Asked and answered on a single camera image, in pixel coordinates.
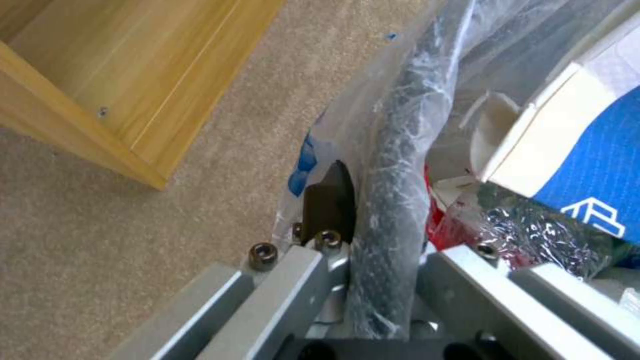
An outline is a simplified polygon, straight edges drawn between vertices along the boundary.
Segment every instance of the screw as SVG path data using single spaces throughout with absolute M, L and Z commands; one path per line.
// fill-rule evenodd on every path
M 293 224 L 291 228 L 291 238 L 293 239 L 293 243 L 301 244 L 302 243 L 302 223 L 296 222 Z
M 249 265 L 256 271 L 270 271 L 277 262 L 278 248 L 272 243 L 257 243 L 249 250 Z
M 104 119 L 105 117 L 107 117 L 108 113 L 109 113 L 109 108 L 106 106 L 103 106 L 100 108 L 100 110 L 98 110 L 98 117 L 100 119 Z
M 316 250 L 334 253 L 342 247 L 342 237 L 337 231 L 325 230 L 316 234 Z

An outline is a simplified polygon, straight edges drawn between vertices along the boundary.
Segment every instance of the plastic bag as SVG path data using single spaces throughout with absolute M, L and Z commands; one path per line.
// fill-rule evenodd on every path
M 345 163 L 358 208 L 348 297 L 356 337 L 408 339 L 429 211 L 424 161 L 450 115 L 455 123 L 487 91 L 525 100 L 621 2 L 426 1 L 320 116 L 280 201 L 273 240 L 289 246 L 304 189 L 335 160 Z
M 447 211 L 432 242 L 440 250 L 488 245 L 512 270 L 555 263 L 579 279 L 626 256 L 631 245 L 497 185 L 464 193 Z

